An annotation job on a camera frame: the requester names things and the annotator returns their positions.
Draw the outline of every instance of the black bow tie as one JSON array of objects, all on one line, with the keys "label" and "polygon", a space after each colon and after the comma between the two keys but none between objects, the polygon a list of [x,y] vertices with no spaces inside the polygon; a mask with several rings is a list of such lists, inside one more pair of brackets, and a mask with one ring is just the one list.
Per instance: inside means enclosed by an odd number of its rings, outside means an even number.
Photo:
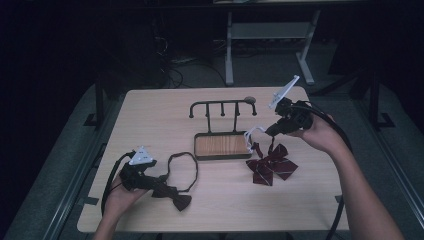
[{"label": "black bow tie", "polygon": [[165,183],[157,183],[154,188],[152,197],[154,198],[164,198],[169,197],[173,200],[175,207],[181,212],[184,210],[191,202],[190,195],[180,195],[176,187],[170,187]]}]

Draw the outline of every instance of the black cable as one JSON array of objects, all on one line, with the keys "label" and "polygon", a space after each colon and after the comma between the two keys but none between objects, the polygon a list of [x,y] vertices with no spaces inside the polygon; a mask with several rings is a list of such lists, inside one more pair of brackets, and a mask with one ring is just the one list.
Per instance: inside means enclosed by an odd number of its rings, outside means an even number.
[{"label": "black cable", "polygon": [[112,192],[113,190],[115,190],[115,188],[117,188],[117,187],[119,187],[119,186],[121,186],[121,185],[122,185],[122,182],[121,182],[121,183],[119,183],[118,185],[116,185],[115,187],[111,188],[111,189],[109,190],[109,192]]},{"label": "black cable", "polygon": [[173,72],[175,72],[175,73],[177,73],[179,76],[180,76],[180,81],[179,82],[177,82],[173,77],[171,77],[169,74],[168,74],[168,77],[169,77],[169,80],[170,80],[170,82],[169,82],[169,84],[168,84],[168,88],[171,88],[171,86],[170,86],[170,83],[172,82],[173,84],[174,84],[174,89],[175,88],[179,88],[179,87],[181,87],[181,86],[185,86],[185,87],[188,87],[188,88],[193,88],[192,86],[189,86],[189,85],[187,85],[187,84],[184,84],[183,83],[183,81],[184,81],[184,75],[180,72],[180,71],[178,71],[177,69],[175,69],[175,68],[169,68],[169,71],[173,71]]},{"label": "black cable", "polygon": [[311,101],[305,101],[305,103],[309,103],[311,104],[312,108],[315,108],[316,110],[320,111],[320,112],[324,112],[317,104],[311,102]]},{"label": "black cable", "polygon": [[337,233],[334,233],[334,236],[336,236],[338,239],[340,239],[340,240],[345,240],[344,239],[344,237],[342,237],[342,236],[340,236],[339,234],[337,234]]},{"label": "black cable", "polygon": [[199,65],[199,66],[205,66],[205,67],[208,67],[208,68],[210,68],[210,69],[212,69],[212,70],[214,70],[217,74],[218,74],[218,76],[219,76],[219,78],[221,79],[221,81],[224,83],[224,86],[227,86],[226,85],[226,82],[225,82],[225,79],[224,79],[224,77],[222,76],[222,74],[216,69],[216,68],[214,68],[212,65],[210,65],[210,64],[207,64],[207,63],[201,63],[201,62],[197,62],[197,63],[187,63],[187,64],[178,64],[178,66],[179,67],[185,67],[185,66],[195,66],[195,65]]},{"label": "black cable", "polygon": [[236,44],[232,45],[234,46],[234,53],[233,53],[234,58],[251,58],[260,54],[267,53],[267,47],[264,46],[263,44],[258,43],[257,41],[255,42],[243,41],[243,43],[240,43],[240,45],[242,46],[237,46]]},{"label": "black cable", "polygon": [[[309,111],[312,114],[315,114],[318,117],[320,117],[321,119],[323,119],[324,121],[326,121],[340,135],[340,137],[342,138],[342,140],[344,141],[344,143],[346,144],[346,146],[352,152],[352,146],[350,144],[349,139],[347,138],[346,133],[327,114],[324,114],[324,113],[322,113],[322,112],[320,112],[320,111],[318,111],[318,110],[316,110],[314,108],[310,108],[310,107],[291,106],[291,108],[297,108],[297,109],[302,109],[302,110]],[[334,217],[333,224],[331,225],[331,228],[328,231],[326,240],[330,240],[333,237],[333,235],[334,235],[334,233],[335,233],[335,231],[337,229],[337,226],[339,224],[341,215],[343,213],[343,207],[344,207],[344,199],[343,199],[343,195],[342,195],[340,197],[339,205],[337,207],[336,216]]]},{"label": "black cable", "polygon": [[172,159],[177,158],[177,157],[181,157],[183,155],[189,155],[193,159],[194,163],[196,164],[196,176],[194,178],[194,181],[190,184],[190,186],[187,189],[178,190],[178,192],[189,192],[191,187],[193,187],[194,183],[196,183],[197,178],[199,176],[199,164],[197,163],[196,157],[193,154],[191,154],[190,152],[181,152],[181,153],[172,154],[168,159],[168,173],[165,174],[165,175],[162,175],[160,178],[165,179],[165,180],[168,179],[169,175],[171,174],[171,161],[172,161]]},{"label": "black cable", "polygon": [[109,193],[112,191],[111,189],[110,189],[110,186],[112,185],[112,181],[113,181],[113,179],[114,179],[114,177],[115,177],[115,173],[116,173],[116,171],[118,170],[118,167],[119,167],[119,165],[121,164],[121,162],[122,162],[122,159],[124,159],[125,157],[129,157],[129,158],[132,158],[133,156],[135,155],[135,152],[134,151],[132,151],[132,152],[129,152],[129,153],[125,153],[124,155],[122,155],[116,162],[115,162],[115,165],[113,166],[113,168],[112,168],[112,171],[111,171],[111,173],[110,173],[110,175],[109,175],[109,178],[107,179],[107,183],[106,183],[106,186],[105,186],[105,190],[104,190],[104,192],[103,192],[103,197],[102,197],[102,205],[101,205],[101,210],[102,210],[102,215],[103,215],[103,213],[104,213],[104,211],[105,211],[105,205],[106,205],[106,200],[107,200],[107,198],[109,197]]}]

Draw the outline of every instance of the floor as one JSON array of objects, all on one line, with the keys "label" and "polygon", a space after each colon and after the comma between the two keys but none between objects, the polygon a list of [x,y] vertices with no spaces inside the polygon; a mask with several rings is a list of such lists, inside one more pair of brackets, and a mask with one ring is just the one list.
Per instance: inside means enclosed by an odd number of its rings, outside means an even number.
[{"label": "floor", "polygon": [[[302,76],[295,57],[300,44],[282,42],[278,48],[260,48],[251,56],[235,57],[235,84],[232,87],[283,86],[293,75]],[[307,62],[316,84],[306,85],[302,79],[297,84],[304,87],[307,93],[320,90],[342,77],[328,74],[336,46],[335,43],[312,45]],[[188,57],[180,56],[179,59],[187,60]],[[226,87],[222,77],[225,76],[222,54],[214,57],[211,63],[199,59],[187,61],[173,66],[169,72],[170,80],[164,88]],[[331,113],[347,132],[361,169],[406,239],[424,239],[423,222],[417,217],[423,214],[420,199],[424,197],[424,180],[421,177],[424,170],[424,137],[403,112],[396,95],[383,85],[380,112],[387,113],[396,127],[375,131],[367,120],[369,97],[366,95],[360,101],[350,99],[348,92],[352,84],[350,82],[325,96],[311,97],[310,100],[325,112]],[[124,97],[121,95],[116,100],[105,99],[105,121],[99,128],[84,126],[87,116],[95,112],[94,87],[87,89],[46,160],[6,239],[92,238],[92,234],[79,232],[76,224]],[[297,240],[324,239],[326,231],[290,234]],[[200,239],[192,235],[173,237]],[[271,239],[270,236],[250,237]],[[284,239],[285,235],[274,233],[273,237]],[[156,234],[115,235],[115,239],[155,238]],[[338,231],[333,239],[350,239],[350,234],[348,231]]]}]

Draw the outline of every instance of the table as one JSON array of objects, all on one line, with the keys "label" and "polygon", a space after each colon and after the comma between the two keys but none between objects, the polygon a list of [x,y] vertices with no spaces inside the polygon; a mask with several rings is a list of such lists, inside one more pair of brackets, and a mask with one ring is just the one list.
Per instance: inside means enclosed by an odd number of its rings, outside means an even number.
[{"label": "table", "polygon": [[[211,88],[175,90],[133,90],[127,93],[109,143],[105,150],[89,197],[101,199],[115,161],[124,153],[139,146],[158,160],[146,171],[150,176],[167,172],[170,155],[193,152],[194,135],[207,132],[204,108],[194,109],[189,118],[190,105],[196,101],[237,100],[247,96],[256,98],[257,116],[252,116],[248,104],[240,104],[238,130],[249,130],[255,125],[265,128],[279,116],[268,108],[276,87]],[[287,95],[293,101],[307,100],[303,88],[294,87]],[[232,110],[220,116],[220,106],[210,106],[211,128],[215,132],[231,131]],[[266,152],[271,138],[254,132],[253,141]],[[118,231],[130,232],[232,232],[327,230],[336,214],[335,196],[341,194],[336,168],[324,153],[308,146],[301,139],[278,135],[276,143],[287,147],[288,158],[299,168],[286,181],[274,176],[274,186],[252,183],[252,172],[246,159],[199,161],[199,178],[190,191],[193,200],[179,212],[169,198],[151,198],[147,193],[122,217]],[[189,157],[171,163],[170,186],[185,189],[195,174]],[[78,221],[82,232],[94,232],[101,219],[100,202],[85,204]],[[348,229],[345,213],[338,229]]]}]

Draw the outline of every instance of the maroon bow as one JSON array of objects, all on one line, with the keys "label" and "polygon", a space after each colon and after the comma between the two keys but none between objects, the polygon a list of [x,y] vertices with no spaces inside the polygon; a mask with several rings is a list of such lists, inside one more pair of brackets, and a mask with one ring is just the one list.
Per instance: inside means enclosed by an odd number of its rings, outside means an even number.
[{"label": "maroon bow", "polygon": [[297,169],[297,165],[285,158],[288,155],[287,149],[278,144],[272,150],[274,140],[268,150],[268,156],[263,157],[259,148],[259,143],[253,144],[260,160],[247,160],[247,166],[253,171],[253,183],[272,186],[273,174],[277,174],[283,180],[286,180]]},{"label": "maroon bow", "polygon": [[158,183],[153,191],[152,197],[164,198],[169,197],[174,202],[175,207],[181,212],[191,202],[190,195],[180,195],[176,187],[170,187],[165,183]]}]

